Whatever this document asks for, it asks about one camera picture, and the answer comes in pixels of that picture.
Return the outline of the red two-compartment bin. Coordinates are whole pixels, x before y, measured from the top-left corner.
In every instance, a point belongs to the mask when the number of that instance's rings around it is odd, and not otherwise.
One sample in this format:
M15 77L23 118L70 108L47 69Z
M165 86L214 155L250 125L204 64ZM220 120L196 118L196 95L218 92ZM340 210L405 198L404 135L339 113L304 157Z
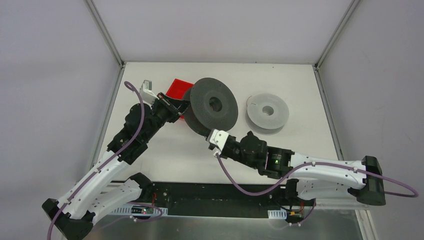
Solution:
M193 87L193 85L194 84L191 82L187 82L187 81L175 78L173 82L171 83L170 87L168 88L165 95L175 99L190 100L189 97L188 99L184 99L184 95L188 90L190 90Z

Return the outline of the black cable spool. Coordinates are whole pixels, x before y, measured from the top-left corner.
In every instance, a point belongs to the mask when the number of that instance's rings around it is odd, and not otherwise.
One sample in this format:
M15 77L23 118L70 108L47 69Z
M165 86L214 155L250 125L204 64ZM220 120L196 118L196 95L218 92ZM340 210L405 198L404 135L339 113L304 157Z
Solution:
M211 130L231 130L239 116L237 100L221 81L204 77L189 88L182 97L190 102L183 114L186 124L200 136L207 137Z

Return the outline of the white translucent cable spool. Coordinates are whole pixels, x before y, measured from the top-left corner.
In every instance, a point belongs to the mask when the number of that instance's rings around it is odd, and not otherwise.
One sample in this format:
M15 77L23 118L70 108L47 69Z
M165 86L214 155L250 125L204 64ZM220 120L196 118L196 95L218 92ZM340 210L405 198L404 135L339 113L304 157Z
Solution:
M246 122L258 134L277 134L285 127L289 117L288 105L277 95L260 93L246 101Z

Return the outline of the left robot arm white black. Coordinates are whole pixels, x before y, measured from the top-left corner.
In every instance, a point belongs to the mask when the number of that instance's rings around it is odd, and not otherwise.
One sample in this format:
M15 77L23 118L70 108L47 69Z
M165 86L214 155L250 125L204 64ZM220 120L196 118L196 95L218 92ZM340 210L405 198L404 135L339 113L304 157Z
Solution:
M90 171L59 199L49 198L42 209L51 219L50 238L56 227L68 240L82 240L104 216L119 206L153 195L153 183L142 173L130 176L117 189L101 196L113 178L130 167L147 150L149 141L165 123L176 122L190 107L189 100L159 93L152 106L140 102L125 116L123 128L107 145L106 152Z

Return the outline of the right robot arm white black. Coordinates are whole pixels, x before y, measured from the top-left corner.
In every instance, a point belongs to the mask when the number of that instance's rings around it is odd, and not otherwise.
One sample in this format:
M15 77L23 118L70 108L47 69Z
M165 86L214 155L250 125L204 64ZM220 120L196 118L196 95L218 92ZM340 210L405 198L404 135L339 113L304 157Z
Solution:
M338 161L312 157L290 149L268 146L251 131L240 141L223 130L207 138L219 162L232 159L261 176L286 182L284 200L290 205L317 198L354 197L371 206L386 204L381 166L374 156Z

